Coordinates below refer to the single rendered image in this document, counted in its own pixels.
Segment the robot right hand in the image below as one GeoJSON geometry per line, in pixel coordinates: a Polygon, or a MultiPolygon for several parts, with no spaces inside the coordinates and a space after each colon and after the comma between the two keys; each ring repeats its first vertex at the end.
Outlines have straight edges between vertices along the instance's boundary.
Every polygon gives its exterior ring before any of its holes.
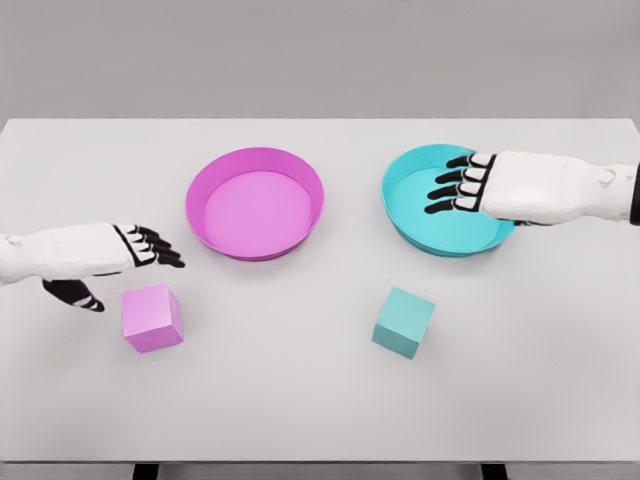
{"type": "Polygon", "coordinates": [[[446,163],[427,214],[480,212],[516,224],[556,225],[582,213],[585,161],[550,154],[474,153],[446,163]]]}

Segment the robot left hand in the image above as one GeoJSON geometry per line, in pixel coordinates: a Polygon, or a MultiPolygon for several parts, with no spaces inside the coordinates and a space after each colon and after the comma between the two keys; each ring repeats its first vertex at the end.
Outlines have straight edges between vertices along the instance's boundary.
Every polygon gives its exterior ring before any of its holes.
{"type": "Polygon", "coordinates": [[[150,265],[185,267],[181,255],[161,235],[144,226],[96,223],[47,230],[45,254],[37,276],[57,300],[83,310],[102,312],[104,304],[84,283],[150,265]]]}

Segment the pink block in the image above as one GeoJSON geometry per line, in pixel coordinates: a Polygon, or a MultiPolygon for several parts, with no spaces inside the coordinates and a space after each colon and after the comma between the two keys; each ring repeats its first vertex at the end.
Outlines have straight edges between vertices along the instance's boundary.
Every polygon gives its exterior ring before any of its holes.
{"type": "Polygon", "coordinates": [[[121,294],[123,338],[141,354],[184,341],[179,303],[166,283],[121,294]]]}

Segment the cyan plate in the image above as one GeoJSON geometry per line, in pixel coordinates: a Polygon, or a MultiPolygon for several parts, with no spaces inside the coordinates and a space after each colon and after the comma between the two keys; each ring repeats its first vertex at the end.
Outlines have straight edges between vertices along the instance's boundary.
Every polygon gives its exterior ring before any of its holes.
{"type": "Polygon", "coordinates": [[[446,163],[469,155],[469,148],[432,144],[411,149],[387,168],[381,186],[386,213],[399,234],[416,248],[442,257],[464,257],[497,247],[515,231],[510,221],[478,212],[424,212],[427,194],[440,186],[435,179],[446,163]]]}

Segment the pink plate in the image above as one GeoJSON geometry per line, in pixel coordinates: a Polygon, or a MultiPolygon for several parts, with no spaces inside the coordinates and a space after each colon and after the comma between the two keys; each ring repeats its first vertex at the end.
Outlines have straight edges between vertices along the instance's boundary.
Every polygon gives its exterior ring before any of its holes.
{"type": "Polygon", "coordinates": [[[214,251],[266,261],[297,248],[323,213],[325,189],[299,156],[270,147],[228,152],[191,181],[185,215],[194,235],[214,251]]]}

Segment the cyan block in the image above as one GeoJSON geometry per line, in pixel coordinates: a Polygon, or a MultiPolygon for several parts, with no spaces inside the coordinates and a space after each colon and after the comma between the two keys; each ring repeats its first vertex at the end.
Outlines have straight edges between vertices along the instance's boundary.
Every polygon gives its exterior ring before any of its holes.
{"type": "Polygon", "coordinates": [[[372,342],[413,359],[435,308],[431,301],[393,287],[377,317],[372,342]]]}

